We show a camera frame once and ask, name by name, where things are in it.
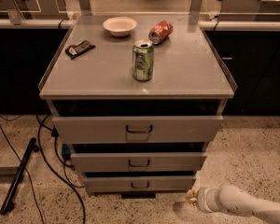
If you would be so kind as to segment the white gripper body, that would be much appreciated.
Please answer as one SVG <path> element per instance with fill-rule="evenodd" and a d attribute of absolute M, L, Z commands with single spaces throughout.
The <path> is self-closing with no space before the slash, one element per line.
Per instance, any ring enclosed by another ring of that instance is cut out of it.
<path fill-rule="evenodd" d="M 189 190 L 186 194 L 186 201 L 190 206 L 198 208 L 198 191 L 195 189 Z"/>

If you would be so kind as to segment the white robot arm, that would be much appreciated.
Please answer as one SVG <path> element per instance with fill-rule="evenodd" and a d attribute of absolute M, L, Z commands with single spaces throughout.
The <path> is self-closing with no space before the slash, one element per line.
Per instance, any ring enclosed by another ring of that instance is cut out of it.
<path fill-rule="evenodd" d="M 204 213 L 256 217 L 267 224 L 280 224 L 280 203 L 257 198 L 233 185 L 218 189 L 191 189 L 186 200 Z"/>

